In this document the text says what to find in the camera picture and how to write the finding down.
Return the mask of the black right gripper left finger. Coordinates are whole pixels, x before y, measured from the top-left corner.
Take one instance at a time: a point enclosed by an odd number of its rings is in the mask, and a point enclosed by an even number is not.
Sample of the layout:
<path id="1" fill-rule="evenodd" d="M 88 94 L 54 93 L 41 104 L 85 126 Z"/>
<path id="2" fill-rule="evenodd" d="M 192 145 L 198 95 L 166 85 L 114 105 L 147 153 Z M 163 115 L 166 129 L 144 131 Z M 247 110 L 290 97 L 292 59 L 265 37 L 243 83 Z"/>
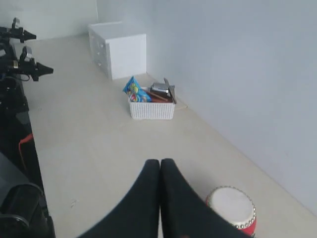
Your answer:
<path id="1" fill-rule="evenodd" d="M 160 164 L 149 159 L 124 198 L 82 238 L 157 238 Z"/>

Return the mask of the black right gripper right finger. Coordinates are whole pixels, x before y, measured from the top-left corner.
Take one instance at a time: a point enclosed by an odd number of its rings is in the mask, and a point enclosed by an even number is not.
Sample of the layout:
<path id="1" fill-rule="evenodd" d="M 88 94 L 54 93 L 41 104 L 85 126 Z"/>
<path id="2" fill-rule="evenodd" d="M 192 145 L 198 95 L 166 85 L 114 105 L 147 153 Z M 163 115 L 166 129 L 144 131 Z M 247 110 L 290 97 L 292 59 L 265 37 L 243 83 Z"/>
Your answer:
<path id="1" fill-rule="evenodd" d="M 192 189 L 173 159 L 160 163 L 164 238 L 249 238 L 214 212 Z"/>

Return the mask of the near black robot arm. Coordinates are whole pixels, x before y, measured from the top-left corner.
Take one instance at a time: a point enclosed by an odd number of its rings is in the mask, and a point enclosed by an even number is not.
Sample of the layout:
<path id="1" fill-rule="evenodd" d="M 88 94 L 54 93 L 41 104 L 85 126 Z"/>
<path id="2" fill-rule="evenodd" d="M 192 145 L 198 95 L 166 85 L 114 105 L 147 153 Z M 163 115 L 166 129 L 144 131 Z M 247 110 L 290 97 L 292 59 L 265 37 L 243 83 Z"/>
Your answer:
<path id="1" fill-rule="evenodd" d="M 23 74 L 32 77 L 33 81 L 39 81 L 39 77 L 53 74 L 53 68 L 36 62 L 32 57 L 32 49 L 24 46 L 19 59 L 0 60 L 0 72 Z"/>

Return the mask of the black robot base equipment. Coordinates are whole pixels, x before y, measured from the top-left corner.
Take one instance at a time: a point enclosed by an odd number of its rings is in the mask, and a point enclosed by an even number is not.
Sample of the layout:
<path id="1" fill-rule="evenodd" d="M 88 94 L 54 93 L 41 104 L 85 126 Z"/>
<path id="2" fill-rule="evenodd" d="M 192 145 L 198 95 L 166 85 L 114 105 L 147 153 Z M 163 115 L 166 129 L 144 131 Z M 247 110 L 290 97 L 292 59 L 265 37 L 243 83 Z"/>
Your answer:
<path id="1" fill-rule="evenodd" d="M 22 79 L 0 78 L 0 236 L 53 238 Z"/>

